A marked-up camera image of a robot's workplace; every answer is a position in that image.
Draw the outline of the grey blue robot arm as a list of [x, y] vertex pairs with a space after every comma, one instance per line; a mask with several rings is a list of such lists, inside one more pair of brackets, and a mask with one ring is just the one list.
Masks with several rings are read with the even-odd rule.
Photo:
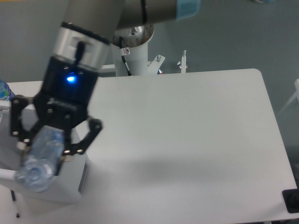
[[39, 92], [11, 100], [10, 134], [25, 144], [25, 166], [44, 128], [61, 131], [62, 156], [82, 155], [102, 123], [88, 115], [88, 105], [107, 50], [117, 30], [194, 16], [199, 0], [71, 0], [62, 20]]

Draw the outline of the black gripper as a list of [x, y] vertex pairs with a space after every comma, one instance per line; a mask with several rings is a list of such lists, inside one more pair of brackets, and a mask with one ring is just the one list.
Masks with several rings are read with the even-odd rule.
[[[64, 148], [58, 162], [56, 176], [60, 174], [66, 156], [83, 155], [101, 132], [100, 119], [87, 118], [87, 107], [98, 79], [95, 71], [81, 68], [52, 56], [40, 91], [34, 97], [17, 95], [10, 109], [10, 134], [23, 143], [21, 163], [31, 151], [33, 140], [44, 126], [64, 132]], [[23, 128], [22, 111], [34, 105], [38, 120], [30, 130]], [[87, 121], [89, 132], [72, 143], [71, 132], [78, 124]]]

